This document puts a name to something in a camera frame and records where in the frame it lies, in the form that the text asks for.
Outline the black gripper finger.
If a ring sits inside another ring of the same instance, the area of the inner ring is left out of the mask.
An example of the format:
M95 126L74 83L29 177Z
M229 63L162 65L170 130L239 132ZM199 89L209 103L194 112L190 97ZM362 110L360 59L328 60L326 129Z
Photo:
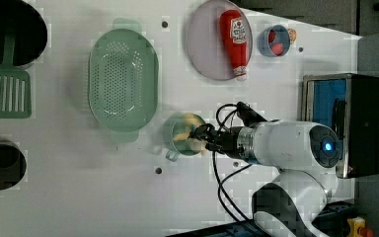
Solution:
M211 143L211 142L207 142L205 144L205 148L208 151L211 151L211 152L218 152L220 150L220 146L219 145L217 145L216 143Z
M189 137L197 140L212 140L216 136L215 127L210 124L202 124L189 133Z

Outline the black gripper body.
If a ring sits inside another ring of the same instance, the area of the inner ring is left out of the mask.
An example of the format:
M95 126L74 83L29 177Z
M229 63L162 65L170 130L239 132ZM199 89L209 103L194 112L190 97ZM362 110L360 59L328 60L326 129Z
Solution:
M218 153L233 159L240 159L241 148L238 146L238 137L241 130L241 126L235 126L231 127L229 131L216 131L216 136L211 143L220 146Z

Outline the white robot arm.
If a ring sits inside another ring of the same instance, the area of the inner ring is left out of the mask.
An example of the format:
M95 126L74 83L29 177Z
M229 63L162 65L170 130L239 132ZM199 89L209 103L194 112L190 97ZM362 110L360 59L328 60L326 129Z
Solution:
M341 143L333 130L308 121L271 120L225 131L204 124L189 136L248 164L278 175L252 195L256 225L271 237L330 237L313 225L338 189Z

